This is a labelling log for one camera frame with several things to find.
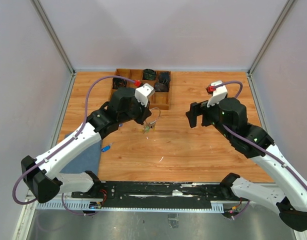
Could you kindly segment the keyring with keys and tags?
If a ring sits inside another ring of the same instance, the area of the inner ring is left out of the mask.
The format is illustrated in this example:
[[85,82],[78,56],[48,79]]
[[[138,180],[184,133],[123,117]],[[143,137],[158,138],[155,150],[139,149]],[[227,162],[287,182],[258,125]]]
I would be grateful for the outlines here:
[[159,107],[153,107],[149,110],[151,113],[153,111],[158,111],[158,115],[157,117],[155,118],[155,120],[151,120],[149,122],[147,122],[146,120],[144,121],[144,124],[143,124],[143,130],[142,132],[145,134],[145,133],[148,133],[150,130],[155,130],[155,127],[156,127],[156,124],[157,124],[157,121],[160,119],[161,117],[161,109]]

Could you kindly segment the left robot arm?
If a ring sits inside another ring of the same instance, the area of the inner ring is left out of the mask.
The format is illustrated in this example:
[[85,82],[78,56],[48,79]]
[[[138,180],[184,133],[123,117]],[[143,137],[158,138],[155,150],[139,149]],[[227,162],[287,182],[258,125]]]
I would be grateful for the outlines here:
[[62,169],[90,146],[135,121],[142,125],[151,116],[150,97],[155,90],[148,84],[138,88],[121,87],[110,101],[93,111],[79,128],[47,152],[21,160],[23,181],[35,199],[43,204],[58,194],[80,192],[90,198],[100,194],[102,183],[90,170],[62,173]]

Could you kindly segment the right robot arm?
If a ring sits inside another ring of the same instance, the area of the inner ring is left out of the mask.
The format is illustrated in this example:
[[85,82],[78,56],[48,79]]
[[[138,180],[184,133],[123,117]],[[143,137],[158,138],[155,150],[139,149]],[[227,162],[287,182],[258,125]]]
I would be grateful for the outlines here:
[[208,106],[208,101],[193,102],[186,112],[191,128],[202,116],[202,126],[213,126],[246,158],[260,166],[279,187],[271,190],[229,173],[220,183],[225,200],[247,199],[276,213],[290,228],[307,230],[307,181],[282,155],[273,138],[260,126],[248,123],[247,108],[234,97]]

